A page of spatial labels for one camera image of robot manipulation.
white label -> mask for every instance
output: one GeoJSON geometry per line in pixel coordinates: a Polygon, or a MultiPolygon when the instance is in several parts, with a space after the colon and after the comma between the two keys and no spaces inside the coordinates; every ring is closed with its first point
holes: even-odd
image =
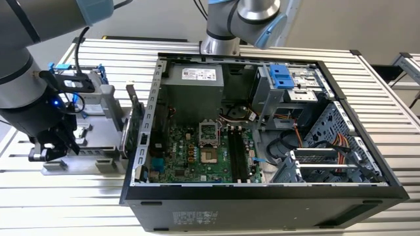
{"type": "Polygon", "coordinates": [[[251,112],[250,120],[251,120],[251,121],[255,121],[255,118],[257,118],[257,113],[251,112]]]}
{"type": "Polygon", "coordinates": [[[87,104],[85,107],[85,112],[89,114],[90,113],[103,114],[105,113],[103,106],[101,104],[98,104],[98,105],[87,104]]]}
{"type": "Polygon", "coordinates": [[[217,81],[217,69],[186,68],[183,69],[183,79],[217,81]]]}
{"type": "Polygon", "coordinates": [[[217,223],[219,211],[174,211],[177,225],[211,225],[217,223]]]}

ram slot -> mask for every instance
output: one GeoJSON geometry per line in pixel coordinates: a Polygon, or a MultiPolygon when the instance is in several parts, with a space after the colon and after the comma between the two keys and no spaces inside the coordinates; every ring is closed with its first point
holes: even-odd
{"type": "Polygon", "coordinates": [[[242,132],[238,130],[229,131],[229,140],[233,180],[234,182],[247,183],[247,157],[242,132]]]}

slotted aluminum surface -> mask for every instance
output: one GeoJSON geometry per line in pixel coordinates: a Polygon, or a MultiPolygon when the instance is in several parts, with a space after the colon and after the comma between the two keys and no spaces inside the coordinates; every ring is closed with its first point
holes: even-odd
{"type": "MultiPolygon", "coordinates": [[[[71,46],[61,63],[74,63],[71,46]]],[[[126,82],[135,81],[147,102],[158,52],[199,52],[198,43],[89,39],[81,64],[106,66],[123,106],[130,105],[126,82]]],[[[420,235],[420,129],[362,57],[349,51],[243,46],[242,55],[323,60],[350,104],[395,170],[411,199],[346,230],[238,232],[242,235],[418,236],[420,235]]],[[[0,235],[145,235],[129,207],[119,206],[123,175],[43,176],[43,164],[30,163],[33,145],[15,129],[0,144],[0,235]]],[[[237,232],[202,232],[225,235],[237,232]]]]}

side panel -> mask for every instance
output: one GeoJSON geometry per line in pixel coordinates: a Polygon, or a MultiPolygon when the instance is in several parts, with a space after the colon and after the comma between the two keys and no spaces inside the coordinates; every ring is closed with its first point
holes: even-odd
{"type": "Polygon", "coordinates": [[[383,211],[394,200],[130,200],[146,231],[346,228],[383,211]]]}

blue plastic clip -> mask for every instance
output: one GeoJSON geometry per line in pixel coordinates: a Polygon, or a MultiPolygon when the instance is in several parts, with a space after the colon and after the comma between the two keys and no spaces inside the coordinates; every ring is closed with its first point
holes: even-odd
{"type": "Polygon", "coordinates": [[[101,79],[103,81],[105,85],[109,85],[109,78],[107,78],[107,71],[106,71],[106,67],[103,66],[103,64],[99,64],[98,70],[101,72],[101,79]]]}
{"type": "Polygon", "coordinates": [[[254,157],[254,158],[253,158],[253,161],[266,162],[266,159],[262,159],[262,158],[257,158],[257,157],[254,157]]]}
{"type": "Polygon", "coordinates": [[[57,70],[70,70],[73,68],[73,65],[70,65],[70,64],[58,64],[58,66],[55,68],[57,68],[57,70]]]}
{"type": "Polygon", "coordinates": [[[270,75],[275,81],[275,88],[294,89],[295,82],[286,65],[270,65],[270,75]]]}
{"type": "Polygon", "coordinates": [[[55,73],[54,66],[55,66],[54,62],[49,63],[49,70],[53,74],[55,73]]]}

